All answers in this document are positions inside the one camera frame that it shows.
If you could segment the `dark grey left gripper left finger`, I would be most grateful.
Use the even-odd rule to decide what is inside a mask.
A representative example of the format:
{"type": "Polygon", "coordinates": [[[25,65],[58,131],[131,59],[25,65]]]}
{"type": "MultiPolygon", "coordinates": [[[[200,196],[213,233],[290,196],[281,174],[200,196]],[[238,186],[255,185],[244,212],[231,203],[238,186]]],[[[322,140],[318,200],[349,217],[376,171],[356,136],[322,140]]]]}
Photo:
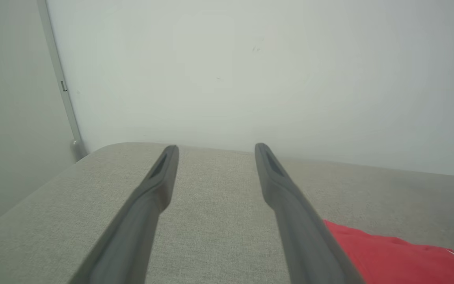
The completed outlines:
{"type": "Polygon", "coordinates": [[[171,202],[178,164],[178,146],[167,146],[69,284],[144,284],[158,219],[171,202]]]}

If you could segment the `grey wall trim strip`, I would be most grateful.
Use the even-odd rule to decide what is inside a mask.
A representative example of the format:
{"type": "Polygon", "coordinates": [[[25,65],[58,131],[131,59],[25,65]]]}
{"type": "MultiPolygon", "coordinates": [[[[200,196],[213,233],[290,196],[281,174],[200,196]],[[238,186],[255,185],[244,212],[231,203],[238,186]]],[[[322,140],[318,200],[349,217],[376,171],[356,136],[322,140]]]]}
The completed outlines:
{"type": "Polygon", "coordinates": [[[52,21],[49,16],[49,10],[47,0],[36,0],[38,11],[45,34],[50,57],[52,59],[52,66],[58,82],[58,88],[60,89],[61,99],[65,108],[65,113],[68,117],[69,126],[73,135],[71,142],[71,151],[76,161],[79,161],[88,155],[85,145],[81,137],[81,133],[78,127],[78,121],[74,114],[74,108],[69,93],[69,88],[65,80],[64,71],[61,64],[61,58],[58,54],[56,39],[52,28],[52,21]]]}

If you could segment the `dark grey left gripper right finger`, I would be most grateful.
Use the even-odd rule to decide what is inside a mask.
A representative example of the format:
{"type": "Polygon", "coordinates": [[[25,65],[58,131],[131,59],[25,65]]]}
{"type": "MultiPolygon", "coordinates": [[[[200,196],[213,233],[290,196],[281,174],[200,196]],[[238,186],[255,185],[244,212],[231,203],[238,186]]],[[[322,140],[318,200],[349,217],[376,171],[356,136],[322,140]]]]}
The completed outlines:
{"type": "Polygon", "coordinates": [[[270,147],[255,145],[263,198],[274,211],[291,284],[365,284],[270,147]]]}

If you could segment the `red cloth garment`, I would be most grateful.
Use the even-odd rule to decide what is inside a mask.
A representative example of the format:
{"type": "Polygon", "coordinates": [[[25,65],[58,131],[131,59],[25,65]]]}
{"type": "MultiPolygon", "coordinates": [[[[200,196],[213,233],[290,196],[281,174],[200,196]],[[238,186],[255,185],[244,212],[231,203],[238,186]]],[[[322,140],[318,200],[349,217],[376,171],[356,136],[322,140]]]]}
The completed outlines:
{"type": "Polygon", "coordinates": [[[454,250],[325,221],[366,284],[454,284],[454,250]]]}

